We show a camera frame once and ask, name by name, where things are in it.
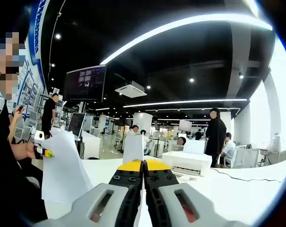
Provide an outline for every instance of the floor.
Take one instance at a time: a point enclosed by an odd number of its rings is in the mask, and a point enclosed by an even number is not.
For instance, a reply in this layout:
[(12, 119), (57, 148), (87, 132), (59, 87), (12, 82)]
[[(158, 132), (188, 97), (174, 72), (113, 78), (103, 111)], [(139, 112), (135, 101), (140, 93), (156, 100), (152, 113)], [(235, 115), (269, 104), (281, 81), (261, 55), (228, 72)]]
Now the floor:
[(101, 134), (101, 144), (100, 144), (100, 159), (110, 159), (110, 158), (123, 158), (123, 154), (114, 147), (115, 136), (109, 134)]

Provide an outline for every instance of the man in black shirt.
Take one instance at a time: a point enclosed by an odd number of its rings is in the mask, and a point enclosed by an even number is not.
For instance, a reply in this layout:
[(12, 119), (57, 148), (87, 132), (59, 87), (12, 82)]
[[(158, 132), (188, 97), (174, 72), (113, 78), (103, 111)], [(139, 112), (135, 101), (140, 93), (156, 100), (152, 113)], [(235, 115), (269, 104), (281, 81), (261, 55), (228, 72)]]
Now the man in black shirt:
[(54, 93), (51, 98), (49, 98), (44, 105), (43, 116), (42, 116), (42, 130), (44, 132), (45, 139), (50, 137), (50, 129), (52, 123), (54, 122), (54, 113), (56, 108), (56, 102), (58, 102), (59, 96)]
[(200, 138), (201, 138), (201, 132), (200, 131), (201, 131), (201, 129), (199, 129), (199, 131), (195, 133), (195, 140), (200, 140)]
[(222, 152), (224, 140), (226, 137), (225, 123), (220, 119), (220, 111), (217, 108), (210, 110), (212, 120), (206, 131), (206, 137), (209, 138), (205, 154), (212, 156), (211, 167), (217, 164), (218, 156)]

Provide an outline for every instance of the air conditioner unit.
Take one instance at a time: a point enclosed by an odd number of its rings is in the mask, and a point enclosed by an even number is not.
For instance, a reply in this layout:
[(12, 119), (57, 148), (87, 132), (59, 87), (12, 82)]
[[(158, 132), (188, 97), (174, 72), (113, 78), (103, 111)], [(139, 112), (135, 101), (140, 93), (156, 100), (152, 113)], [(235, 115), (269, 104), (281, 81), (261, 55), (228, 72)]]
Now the air conditioner unit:
[(136, 98), (140, 96), (146, 96), (147, 94), (144, 92), (145, 89), (140, 84), (132, 81), (130, 84), (120, 87), (115, 90), (118, 93), (122, 93), (123, 95), (129, 98)]

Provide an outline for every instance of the black ceiling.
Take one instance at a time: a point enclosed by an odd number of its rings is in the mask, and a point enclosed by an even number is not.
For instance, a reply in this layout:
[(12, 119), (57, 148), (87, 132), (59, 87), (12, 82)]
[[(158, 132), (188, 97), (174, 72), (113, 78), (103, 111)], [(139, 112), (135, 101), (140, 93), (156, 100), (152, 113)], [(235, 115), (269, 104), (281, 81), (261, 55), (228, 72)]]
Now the black ceiling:
[[(66, 0), (58, 18), (55, 33), (60, 40), (52, 40), (50, 62), (55, 68), (49, 72), (49, 50), (52, 30), (62, 0), (51, 0), (46, 11), (42, 31), (42, 64), (48, 90), (63, 90), (66, 72), (100, 64), (111, 53), (158, 26), (178, 19), (213, 12), (226, 11), (223, 0), (153, 0), (143, 1), (72, 1)], [(249, 61), (237, 98), (250, 98), (268, 72), (275, 35), (264, 29), (251, 29)], [(124, 105), (226, 98), (233, 61), (232, 31), (228, 22), (202, 22), (168, 30), (128, 49), (107, 64), (103, 103), (89, 103), (89, 108), (111, 108), (103, 113), (128, 117), (132, 113), (150, 109), (123, 108)], [(151, 89), (147, 96), (128, 98), (114, 90), (121, 84), (120, 75)], [(67, 102), (67, 106), (77, 103)], [(233, 102), (227, 107), (243, 108), (247, 102)], [(157, 106), (168, 108), (226, 107), (224, 103), (182, 104)], [(204, 118), (207, 110), (147, 112), (155, 118)]]

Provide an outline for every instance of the sheet of paper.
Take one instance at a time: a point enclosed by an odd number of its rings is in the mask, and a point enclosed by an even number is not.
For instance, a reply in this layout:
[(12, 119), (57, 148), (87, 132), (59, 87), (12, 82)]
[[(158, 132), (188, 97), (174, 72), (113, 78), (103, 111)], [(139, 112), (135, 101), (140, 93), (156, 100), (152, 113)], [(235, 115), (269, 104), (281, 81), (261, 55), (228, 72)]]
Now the sheet of paper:
[(123, 154), (123, 164), (134, 159), (144, 160), (144, 138), (143, 135), (127, 136)]
[(54, 158), (43, 159), (42, 199), (71, 204), (93, 188), (78, 155), (72, 132), (42, 141)]

